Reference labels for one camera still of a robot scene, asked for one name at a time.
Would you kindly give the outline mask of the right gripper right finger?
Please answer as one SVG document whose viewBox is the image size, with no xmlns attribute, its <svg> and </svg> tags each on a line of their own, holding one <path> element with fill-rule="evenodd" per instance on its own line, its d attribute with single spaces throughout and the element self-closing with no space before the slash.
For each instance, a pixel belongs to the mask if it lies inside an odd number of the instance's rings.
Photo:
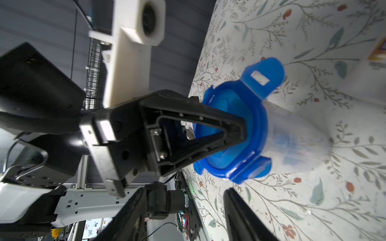
<svg viewBox="0 0 386 241">
<path fill-rule="evenodd" d="M 223 199 L 229 240 L 278 241 L 235 189 L 227 189 Z"/>
</svg>

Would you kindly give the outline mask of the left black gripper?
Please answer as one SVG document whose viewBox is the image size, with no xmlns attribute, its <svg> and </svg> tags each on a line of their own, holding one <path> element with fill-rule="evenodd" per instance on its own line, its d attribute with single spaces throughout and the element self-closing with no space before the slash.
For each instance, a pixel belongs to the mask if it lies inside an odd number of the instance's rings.
<svg viewBox="0 0 386 241">
<path fill-rule="evenodd" d="M 146 108 L 160 111 L 161 117 L 205 125 L 222 130 L 189 140 L 185 134 L 163 134 L 157 162 Z M 84 115 L 79 129 L 110 195 L 125 197 L 125 188 L 141 173 L 166 176 L 212 154 L 244 142 L 246 120 L 202 104 L 172 90 L 161 90 L 110 108 Z"/>
</svg>

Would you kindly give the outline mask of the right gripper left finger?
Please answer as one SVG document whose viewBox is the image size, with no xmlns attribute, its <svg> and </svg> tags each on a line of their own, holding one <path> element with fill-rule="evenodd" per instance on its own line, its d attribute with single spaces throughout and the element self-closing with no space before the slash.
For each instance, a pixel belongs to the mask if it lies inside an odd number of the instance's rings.
<svg viewBox="0 0 386 241">
<path fill-rule="evenodd" d="M 147 196 L 139 188 L 94 241 L 138 241 L 143 236 Z"/>
</svg>

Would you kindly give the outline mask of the blue-lid clear container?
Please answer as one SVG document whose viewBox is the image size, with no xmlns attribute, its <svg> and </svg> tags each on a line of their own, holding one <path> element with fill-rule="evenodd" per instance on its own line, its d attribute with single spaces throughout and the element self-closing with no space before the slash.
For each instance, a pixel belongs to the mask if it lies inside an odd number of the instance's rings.
<svg viewBox="0 0 386 241">
<path fill-rule="evenodd" d="M 210 155 L 194 164 L 204 171 L 240 184 L 269 173 L 311 171 L 330 159 L 327 135 L 301 116 L 267 97 L 284 81 L 284 67 L 267 58 L 245 68 L 239 80 L 206 90 L 203 103 L 246 120 L 243 143 Z"/>
</svg>

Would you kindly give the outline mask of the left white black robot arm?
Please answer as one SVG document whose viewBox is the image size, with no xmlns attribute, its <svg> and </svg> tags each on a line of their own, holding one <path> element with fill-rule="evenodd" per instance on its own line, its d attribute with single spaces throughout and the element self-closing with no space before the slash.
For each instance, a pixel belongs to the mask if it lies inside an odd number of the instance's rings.
<svg viewBox="0 0 386 241">
<path fill-rule="evenodd" d="M 83 109 L 85 92 L 24 43 L 1 57 L 1 127 L 23 151 L 1 177 L 1 237 L 33 239 L 82 218 L 89 195 L 64 183 L 90 155 L 106 191 L 125 204 L 98 241 L 139 241 L 144 220 L 184 209 L 183 194 L 162 184 L 126 189 L 141 172 L 166 176 L 244 142 L 244 118 L 171 90 L 109 108 Z"/>
</svg>

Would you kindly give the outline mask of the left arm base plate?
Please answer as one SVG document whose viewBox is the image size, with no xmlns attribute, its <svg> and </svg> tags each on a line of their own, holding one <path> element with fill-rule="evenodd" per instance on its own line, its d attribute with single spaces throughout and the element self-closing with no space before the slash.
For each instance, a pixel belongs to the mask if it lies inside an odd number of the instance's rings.
<svg viewBox="0 0 386 241">
<path fill-rule="evenodd" d="M 208 241 L 193 189 L 179 171 L 145 185 L 147 194 L 144 241 Z"/>
</svg>

